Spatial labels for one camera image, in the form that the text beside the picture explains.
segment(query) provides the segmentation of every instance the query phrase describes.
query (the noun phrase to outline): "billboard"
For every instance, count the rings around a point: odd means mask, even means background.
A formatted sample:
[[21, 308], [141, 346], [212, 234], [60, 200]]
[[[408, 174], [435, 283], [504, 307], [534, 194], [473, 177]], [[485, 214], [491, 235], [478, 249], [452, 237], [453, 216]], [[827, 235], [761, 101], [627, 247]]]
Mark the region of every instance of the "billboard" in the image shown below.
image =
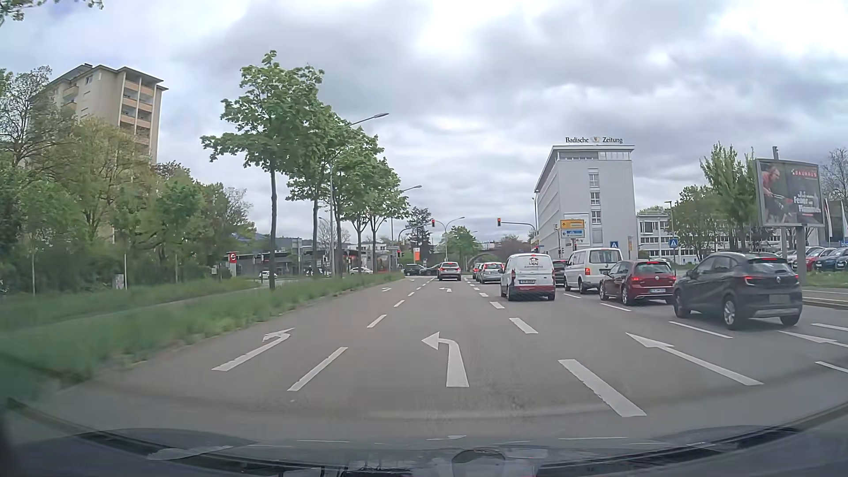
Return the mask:
[[757, 159], [756, 197], [764, 227], [824, 227], [818, 164]]

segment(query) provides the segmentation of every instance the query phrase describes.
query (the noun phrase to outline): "tall residential building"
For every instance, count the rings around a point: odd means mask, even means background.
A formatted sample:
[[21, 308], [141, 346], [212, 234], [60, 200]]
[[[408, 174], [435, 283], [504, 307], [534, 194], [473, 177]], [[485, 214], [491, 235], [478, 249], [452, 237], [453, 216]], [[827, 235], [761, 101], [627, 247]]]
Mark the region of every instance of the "tall residential building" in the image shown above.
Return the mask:
[[[613, 137], [567, 137], [550, 149], [535, 188], [543, 252], [567, 258], [575, 249], [617, 244], [624, 256], [636, 256], [633, 149]], [[567, 218], [585, 220], [584, 238], [561, 237], [557, 228]]]
[[162, 80], [124, 66], [79, 65], [51, 81], [48, 91], [60, 106], [72, 108], [80, 118], [96, 116], [130, 133], [144, 154], [156, 162]]

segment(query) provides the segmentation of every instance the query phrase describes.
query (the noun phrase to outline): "license plate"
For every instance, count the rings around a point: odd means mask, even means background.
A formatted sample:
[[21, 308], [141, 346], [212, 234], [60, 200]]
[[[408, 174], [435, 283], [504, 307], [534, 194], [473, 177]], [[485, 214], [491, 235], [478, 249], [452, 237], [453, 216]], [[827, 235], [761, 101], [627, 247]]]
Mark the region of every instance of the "license plate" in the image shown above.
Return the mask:
[[786, 305], [789, 303], [789, 295], [769, 295], [768, 302], [778, 305]]

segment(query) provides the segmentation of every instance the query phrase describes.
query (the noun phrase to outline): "silver car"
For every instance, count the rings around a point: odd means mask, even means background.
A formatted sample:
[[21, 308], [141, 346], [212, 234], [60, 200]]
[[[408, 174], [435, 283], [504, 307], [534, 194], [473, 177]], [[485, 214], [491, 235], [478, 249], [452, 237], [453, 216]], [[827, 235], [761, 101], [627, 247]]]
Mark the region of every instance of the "silver car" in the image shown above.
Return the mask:
[[480, 283], [498, 282], [504, 274], [504, 264], [499, 261], [488, 261], [480, 266], [480, 272], [477, 273]]

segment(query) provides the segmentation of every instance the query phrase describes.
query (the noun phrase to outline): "white office building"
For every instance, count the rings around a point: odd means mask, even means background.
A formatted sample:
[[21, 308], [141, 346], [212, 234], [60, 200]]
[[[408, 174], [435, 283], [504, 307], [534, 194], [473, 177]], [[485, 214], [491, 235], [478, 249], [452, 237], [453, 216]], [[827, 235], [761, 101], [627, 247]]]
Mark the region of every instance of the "white office building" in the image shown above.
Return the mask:
[[[575, 247], [617, 244], [623, 256], [636, 258], [632, 152], [611, 137], [567, 137], [566, 145], [551, 148], [535, 189], [542, 251], [567, 258]], [[569, 218], [584, 218], [584, 238], [561, 237], [560, 220]]]

